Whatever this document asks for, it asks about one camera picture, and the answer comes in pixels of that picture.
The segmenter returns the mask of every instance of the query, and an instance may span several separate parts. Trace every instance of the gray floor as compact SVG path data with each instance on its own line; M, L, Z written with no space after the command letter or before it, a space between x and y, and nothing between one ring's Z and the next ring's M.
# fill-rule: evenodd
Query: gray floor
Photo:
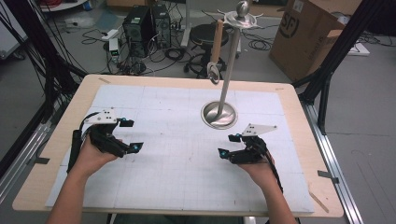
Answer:
M90 14L96 21L102 21L104 14L112 19L114 15L119 15L112 23L98 22L97 25L100 23L103 31L117 28L121 24L120 18L125 15L120 11L106 11L104 6ZM279 20L261 19L259 23L269 25L277 22ZM64 42L86 70L93 73L103 71L106 68L106 55L102 43L80 43L83 39L81 35L86 31L89 30L63 33ZM274 31L271 30L256 33L274 37L271 35ZM369 57L347 56L333 76L326 128L363 222L395 223L396 119L393 116L396 108L396 48L369 44L365 44L365 47L371 52ZM221 53L225 60L228 48L229 44ZM171 63L167 60L161 63L146 62L150 69L162 68ZM182 66L183 63L176 63L168 69L146 76L194 78L192 74L183 73ZM290 83L268 59L268 51L249 48L244 37L242 54L234 64L233 80ZM42 102L43 92L28 60L7 60L0 63L0 158ZM0 204L2 223L45 221L46 213L16 212L12 209L12 201L30 169L30 166L26 167L12 191ZM344 217L302 218L301 221L347 223ZM84 214L83 223L106 223L106 215Z

